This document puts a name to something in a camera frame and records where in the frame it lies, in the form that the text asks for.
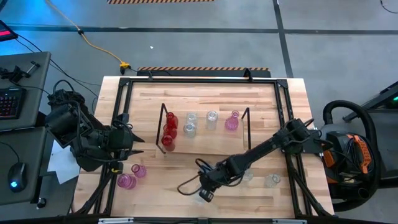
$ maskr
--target yellow connector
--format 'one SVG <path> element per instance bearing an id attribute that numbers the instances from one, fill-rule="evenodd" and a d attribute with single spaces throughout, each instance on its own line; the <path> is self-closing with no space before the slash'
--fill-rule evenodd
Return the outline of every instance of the yellow connector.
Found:
<path id="1" fill-rule="evenodd" d="M 130 68 L 130 64 L 129 64 L 129 63 L 126 63 L 126 62 L 122 62 L 122 63 L 120 64 L 120 67 L 121 67 L 121 68 L 124 68 L 124 69 Z"/>

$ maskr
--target pink glass bottle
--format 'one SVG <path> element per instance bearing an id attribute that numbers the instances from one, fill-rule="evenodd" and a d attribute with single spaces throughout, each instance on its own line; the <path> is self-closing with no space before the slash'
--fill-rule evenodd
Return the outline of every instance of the pink glass bottle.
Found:
<path id="1" fill-rule="evenodd" d="M 230 130 L 230 131 L 235 131 L 237 130 L 239 126 L 239 112 L 238 111 L 232 111 L 232 115 L 225 121 L 225 128 Z"/>
<path id="2" fill-rule="evenodd" d="M 177 137 L 177 129 L 173 128 L 172 125 L 170 125 L 170 124 L 165 124 L 165 126 L 163 126 L 163 131 L 164 131 L 164 135 L 169 135 L 173 139 L 175 139 L 175 137 Z"/>
<path id="3" fill-rule="evenodd" d="M 138 178 L 143 178 L 147 174 L 147 169 L 145 168 L 144 165 L 138 165 L 134 164 L 131 167 L 131 171 L 134 173 L 134 175 Z"/>
<path id="4" fill-rule="evenodd" d="M 165 135 L 162 137 L 162 144 L 166 151 L 172 152 L 175 149 L 173 138 L 169 135 Z"/>
<path id="5" fill-rule="evenodd" d="M 176 128 L 178 127 L 178 118 L 171 112 L 166 114 L 167 124 L 171 125 L 171 127 Z"/>
<path id="6" fill-rule="evenodd" d="M 121 174 L 118 178 L 118 186 L 124 189 L 133 189 L 137 185 L 137 179 L 128 174 Z"/>

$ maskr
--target computer mouse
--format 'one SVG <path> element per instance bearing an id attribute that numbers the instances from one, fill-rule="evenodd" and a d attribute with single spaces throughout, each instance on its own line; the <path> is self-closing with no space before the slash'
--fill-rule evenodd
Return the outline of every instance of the computer mouse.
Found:
<path id="1" fill-rule="evenodd" d="M 8 184 L 13 192 L 21 192 L 26 188 L 26 164 L 17 162 L 8 171 Z"/>

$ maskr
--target yellow cable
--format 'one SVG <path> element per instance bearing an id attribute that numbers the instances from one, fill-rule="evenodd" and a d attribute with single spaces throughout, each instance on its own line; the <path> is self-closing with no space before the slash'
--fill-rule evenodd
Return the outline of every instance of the yellow cable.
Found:
<path id="1" fill-rule="evenodd" d="M 49 6 L 51 6 L 53 9 L 55 9 L 61 16 L 63 16 L 63 17 L 64 17 L 66 20 L 68 20 L 71 24 L 73 24 L 73 25 L 76 27 L 76 29 L 77 29 L 78 31 L 81 31 L 81 29 L 80 29 L 72 20 L 70 20 L 64 13 L 62 13 L 61 10 L 59 10 L 56 6 L 54 6 L 54 5 L 50 2 L 50 0 L 45 0 L 45 2 L 46 2 Z M 108 54 L 112 55 L 114 58 L 118 59 L 118 60 L 120 61 L 120 66 L 121 66 L 121 67 L 122 67 L 122 66 L 123 66 L 123 67 L 129 66 L 128 63 L 123 62 L 118 56 L 116 56 L 116 55 L 113 54 L 112 52 L 110 52 L 110 51 L 108 51 L 108 50 L 105 50 L 105 49 L 102 49 L 101 47 L 97 47 L 97 46 L 93 45 L 92 43 L 90 43 L 90 42 L 87 40 L 87 37 L 86 37 L 83 33 L 81 33 L 80 35 L 84 38 L 84 40 L 86 41 L 86 43 L 87 43 L 88 45 L 94 47 L 95 49 L 101 50 L 101 51 L 103 51 L 103 52 L 105 52 L 105 53 L 108 53 Z"/>

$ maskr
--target black desk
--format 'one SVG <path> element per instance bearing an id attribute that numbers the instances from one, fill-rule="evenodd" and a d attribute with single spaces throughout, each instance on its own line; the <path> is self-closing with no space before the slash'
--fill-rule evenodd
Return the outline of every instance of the black desk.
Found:
<path id="1" fill-rule="evenodd" d="M 51 54 L 49 52 L 5 55 L 0 56 L 0 67 L 13 71 L 17 65 L 21 70 L 28 71 L 32 66 L 30 61 L 35 61 L 40 65 L 30 78 L 22 78 L 18 84 L 21 86 L 34 86 L 44 88 L 45 77 L 49 69 Z M 0 88 L 9 88 L 15 86 L 9 80 L 0 80 Z M 10 119 L 0 121 L 0 131 L 30 128 L 34 127 L 39 113 L 40 101 L 42 99 L 42 90 L 35 88 L 26 88 L 26 97 L 21 110 L 19 119 Z"/>
<path id="2" fill-rule="evenodd" d="M 40 193 L 42 156 L 45 149 L 51 150 L 52 140 L 44 127 L 0 134 L 0 141 L 11 145 L 21 162 L 27 164 L 27 186 L 23 191 L 14 193 L 9 188 L 7 175 L 10 167 L 17 162 L 17 157 L 9 148 L 0 145 L 0 205 L 29 201 L 37 203 L 33 200 L 37 200 Z"/>

